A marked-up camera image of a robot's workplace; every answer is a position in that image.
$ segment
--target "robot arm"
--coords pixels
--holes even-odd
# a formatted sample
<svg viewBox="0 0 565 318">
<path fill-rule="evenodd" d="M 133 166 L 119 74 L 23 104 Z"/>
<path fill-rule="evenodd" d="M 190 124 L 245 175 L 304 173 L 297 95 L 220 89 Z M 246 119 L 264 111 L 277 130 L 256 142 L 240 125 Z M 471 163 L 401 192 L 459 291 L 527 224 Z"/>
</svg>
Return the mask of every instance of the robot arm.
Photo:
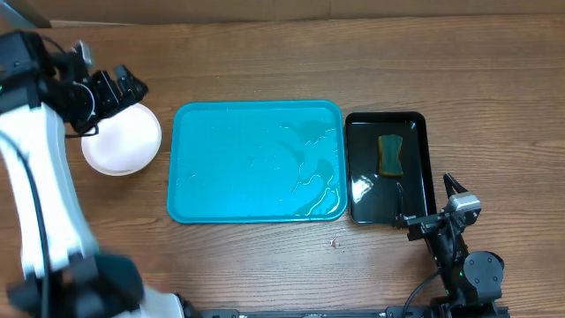
<svg viewBox="0 0 565 318">
<path fill-rule="evenodd" d="M 97 132 L 99 121 L 140 101 L 147 87 L 123 66 L 117 82 L 105 71 L 90 75 L 93 60 L 82 42 L 50 54 L 38 34 L 14 32 L 0 37 L 0 47 L 7 48 L 0 50 L 0 151 L 26 278 L 8 291 L 11 304 L 42 317 L 182 317 L 179 298 L 144 287 L 129 259 L 98 253 L 64 149 L 64 123 L 77 133 L 72 137 Z"/>
<path fill-rule="evenodd" d="M 64 123 L 45 103 L 30 108 L 25 104 L 0 116 L 0 130 L 28 155 L 43 210 L 52 271 L 69 266 L 69 256 L 83 258 L 98 252 L 72 184 L 64 149 Z M 15 150 L 0 140 L 0 150 L 8 170 L 19 213 L 24 276 L 45 275 L 39 227 L 34 200 L 22 162 Z"/>
</svg>

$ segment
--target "white plastic bowl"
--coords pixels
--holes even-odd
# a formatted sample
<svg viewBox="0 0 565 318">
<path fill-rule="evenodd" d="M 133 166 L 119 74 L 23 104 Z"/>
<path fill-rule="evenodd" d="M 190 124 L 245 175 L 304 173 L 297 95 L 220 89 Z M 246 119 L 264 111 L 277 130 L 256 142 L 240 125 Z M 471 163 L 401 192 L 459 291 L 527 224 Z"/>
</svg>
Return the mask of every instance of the white plastic bowl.
<svg viewBox="0 0 565 318">
<path fill-rule="evenodd" d="M 98 124 L 95 136 L 81 138 L 87 162 L 109 176 L 146 167 L 159 151 L 162 131 L 154 113 L 137 103 Z"/>
</svg>

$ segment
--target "blue plastic tray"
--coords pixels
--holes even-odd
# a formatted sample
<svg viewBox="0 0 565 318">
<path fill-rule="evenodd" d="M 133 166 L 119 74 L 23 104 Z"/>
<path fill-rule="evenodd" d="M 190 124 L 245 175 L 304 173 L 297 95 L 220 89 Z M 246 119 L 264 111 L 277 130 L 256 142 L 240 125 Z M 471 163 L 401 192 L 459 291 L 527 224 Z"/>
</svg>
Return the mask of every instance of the blue plastic tray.
<svg viewBox="0 0 565 318">
<path fill-rule="evenodd" d="M 180 223 L 333 220 L 347 207 L 330 101 L 191 102 L 175 115 L 167 210 Z"/>
</svg>

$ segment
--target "green sponge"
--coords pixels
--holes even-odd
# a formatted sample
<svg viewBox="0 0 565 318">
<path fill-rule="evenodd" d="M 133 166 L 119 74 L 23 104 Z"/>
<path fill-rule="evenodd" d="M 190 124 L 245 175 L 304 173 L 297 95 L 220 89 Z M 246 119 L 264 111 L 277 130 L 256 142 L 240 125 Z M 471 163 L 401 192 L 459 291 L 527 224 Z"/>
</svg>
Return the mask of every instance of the green sponge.
<svg viewBox="0 0 565 318">
<path fill-rule="evenodd" d="M 379 174 L 385 177 L 401 177 L 403 166 L 400 164 L 400 151 L 403 138 L 398 135 L 379 137 Z"/>
</svg>

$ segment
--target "black cable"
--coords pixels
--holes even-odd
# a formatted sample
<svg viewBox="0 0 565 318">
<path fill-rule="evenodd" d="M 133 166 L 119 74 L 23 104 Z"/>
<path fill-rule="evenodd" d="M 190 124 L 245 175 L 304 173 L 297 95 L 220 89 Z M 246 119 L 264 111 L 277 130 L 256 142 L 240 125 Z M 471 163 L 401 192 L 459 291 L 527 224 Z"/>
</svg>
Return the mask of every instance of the black cable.
<svg viewBox="0 0 565 318">
<path fill-rule="evenodd" d="M 408 310 L 408 307 L 410 306 L 410 303 L 412 302 L 414 297 L 416 297 L 416 295 L 424 287 L 426 287 L 427 284 L 430 284 L 430 282 L 432 282 L 433 279 L 436 278 L 437 276 L 439 276 L 442 272 L 443 272 L 442 269 L 438 269 L 435 273 L 433 273 L 430 277 L 428 277 L 424 282 L 422 282 L 422 284 L 420 284 L 420 286 L 416 287 L 416 289 L 412 292 L 412 294 L 410 294 L 410 296 L 406 300 L 406 303 L 404 304 L 403 313 L 400 315 L 401 318 L 406 318 L 406 310 Z"/>
<path fill-rule="evenodd" d="M 68 138 L 68 139 L 72 139 L 72 138 L 82 138 L 82 137 L 92 137 L 92 136 L 97 135 L 99 132 L 100 132 L 100 130 L 98 129 L 98 124 L 96 124 L 96 125 L 94 126 L 94 132 L 92 132 L 92 133 L 83 133 L 83 134 L 74 134 L 74 135 L 65 134 L 64 137 L 65 137 L 65 138 Z"/>
<path fill-rule="evenodd" d="M 16 152 L 19 160 L 24 165 L 24 169 L 27 174 L 27 181 L 29 181 L 29 187 L 32 191 L 32 197 L 34 198 L 35 206 L 35 216 L 37 217 L 37 226 L 39 228 L 39 237 L 41 240 L 41 254 L 43 258 L 43 282 L 41 283 L 41 317 L 49 318 L 49 273 L 51 272 L 51 260 L 49 259 L 49 243 L 47 241 L 47 231 L 45 230 L 45 222 L 43 219 L 43 212 L 41 211 L 41 202 L 39 200 L 39 193 L 37 191 L 37 185 L 35 184 L 34 174 L 29 168 L 29 163 L 26 157 L 19 150 L 18 145 L 4 132 L 0 132 L 0 138 L 6 141 Z"/>
<path fill-rule="evenodd" d="M 47 41 L 47 42 L 53 44 L 53 46 L 55 46 L 58 50 L 61 51 L 61 54 L 66 55 L 66 52 L 65 52 L 64 49 L 59 45 L 59 43 L 53 41 L 53 39 L 51 39 L 50 37 L 45 36 L 45 35 L 42 35 L 41 38 L 42 38 L 44 41 Z"/>
<path fill-rule="evenodd" d="M 449 266 L 452 267 L 452 266 L 455 265 L 456 258 L 457 258 L 457 237 L 456 237 L 456 232 L 455 232 L 454 225 L 453 225 L 452 216 L 448 216 L 448 227 L 449 227 L 449 231 L 450 231 L 450 234 L 451 234 L 451 239 L 453 241 L 453 246 L 452 246 L 453 255 L 452 255 L 451 264 L 449 264 Z M 400 316 L 401 318 L 406 318 L 406 310 L 408 310 L 408 307 L 410 306 L 410 303 L 412 302 L 414 297 L 416 297 L 416 294 L 418 294 L 427 284 L 429 284 L 431 281 L 433 281 L 434 278 L 439 276 L 447 268 L 448 267 L 447 267 L 447 264 L 446 264 L 446 267 L 438 269 L 435 273 L 433 273 L 433 275 L 428 277 L 422 284 L 420 284 L 420 286 L 416 287 L 416 289 L 412 292 L 412 294 L 409 296 L 409 298 L 406 300 L 406 303 L 404 304 L 403 313 Z"/>
<path fill-rule="evenodd" d="M 69 68 L 69 78 L 67 80 L 62 80 L 62 82 L 64 84 L 70 84 L 74 81 L 74 65 L 72 64 L 72 61 L 70 60 L 70 58 L 68 57 L 68 53 L 64 51 L 64 49 L 59 45 L 59 43 L 53 41 L 53 39 L 51 39 L 48 36 L 42 35 L 41 38 L 45 41 L 45 42 L 49 42 L 51 44 L 53 44 L 53 46 L 55 46 L 60 52 L 61 54 L 66 58 L 67 60 L 67 67 Z"/>
</svg>

